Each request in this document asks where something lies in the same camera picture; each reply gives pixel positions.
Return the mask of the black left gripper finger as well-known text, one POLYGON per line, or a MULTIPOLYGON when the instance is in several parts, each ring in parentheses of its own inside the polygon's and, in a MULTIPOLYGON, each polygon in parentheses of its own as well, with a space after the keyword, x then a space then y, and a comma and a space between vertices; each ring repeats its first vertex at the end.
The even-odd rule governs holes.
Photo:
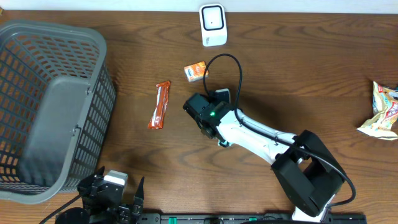
POLYGON ((94 171, 92 174, 90 174, 89 176, 85 177, 84 179, 82 179, 79 184, 78 184, 78 188, 79 189, 87 189, 88 187, 90 187, 92 185, 92 183, 95 181, 96 176, 102 176, 105 170, 105 166, 102 166, 101 168, 99 168, 98 170, 94 171))
POLYGON ((137 191, 134 195, 134 204, 133 204, 133 211, 134 212, 141 212, 144 207, 144 179, 145 177, 142 177, 137 191))

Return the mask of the small orange box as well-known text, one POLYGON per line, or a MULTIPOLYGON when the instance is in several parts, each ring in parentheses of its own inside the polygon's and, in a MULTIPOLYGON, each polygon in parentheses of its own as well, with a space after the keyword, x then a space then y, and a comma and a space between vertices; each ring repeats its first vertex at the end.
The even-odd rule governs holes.
POLYGON ((208 77, 209 71, 205 72, 206 63, 204 61, 194 63, 184 67, 184 72, 189 82, 202 80, 203 77, 208 77))

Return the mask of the red snack bar wrapper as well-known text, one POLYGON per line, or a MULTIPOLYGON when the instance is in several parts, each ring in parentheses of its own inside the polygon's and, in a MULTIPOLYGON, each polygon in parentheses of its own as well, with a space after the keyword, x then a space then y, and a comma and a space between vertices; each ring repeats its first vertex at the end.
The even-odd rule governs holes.
POLYGON ((147 125, 148 129, 162 129, 164 126, 165 112, 169 103, 170 81, 165 81, 156 84, 157 87, 157 101, 153 115, 147 125))

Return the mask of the green flushable wipes pack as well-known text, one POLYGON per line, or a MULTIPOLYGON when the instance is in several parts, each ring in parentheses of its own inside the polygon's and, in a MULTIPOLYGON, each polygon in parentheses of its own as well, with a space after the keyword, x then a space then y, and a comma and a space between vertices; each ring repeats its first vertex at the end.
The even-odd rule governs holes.
POLYGON ((230 143, 228 142, 228 141, 221 141, 221 140, 219 140, 218 141, 218 145, 219 146, 222 146, 222 147, 230 147, 230 143))

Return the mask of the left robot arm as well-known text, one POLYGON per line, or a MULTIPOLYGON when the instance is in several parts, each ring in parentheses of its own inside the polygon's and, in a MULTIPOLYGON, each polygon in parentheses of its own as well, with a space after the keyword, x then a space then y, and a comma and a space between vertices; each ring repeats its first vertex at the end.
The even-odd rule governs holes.
POLYGON ((137 223, 144 208, 144 180, 142 177, 133 203, 122 203, 128 175, 115 170, 104 173, 101 167, 78 184, 78 198, 82 207, 70 208, 59 214, 56 223, 137 223))

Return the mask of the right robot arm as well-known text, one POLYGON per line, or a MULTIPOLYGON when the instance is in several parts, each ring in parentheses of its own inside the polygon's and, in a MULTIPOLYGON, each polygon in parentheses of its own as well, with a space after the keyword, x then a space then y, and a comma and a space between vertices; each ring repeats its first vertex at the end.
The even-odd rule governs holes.
POLYGON ((292 219, 322 222, 346 174, 320 138, 304 130, 295 135, 272 129, 231 103, 190 97, 183 109, 202 133, 220 146, 237 144, 271 165, 286 196, 295 206, 292 219))

